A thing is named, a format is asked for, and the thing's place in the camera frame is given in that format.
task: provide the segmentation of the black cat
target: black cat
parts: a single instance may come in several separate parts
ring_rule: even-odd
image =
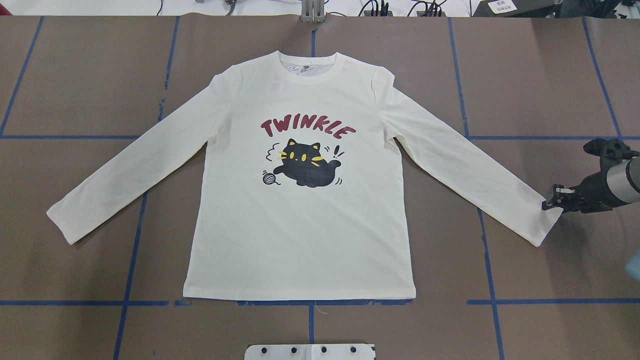
[[[335,177],[335,168],[340,166],[338,160],[326,162],[320,155],[320,143],[305,145],[289,139],[283,151],[282,165],[273,170],[274,174],[285,174],[296,180],[300,186],[315,188],[331,184]]]

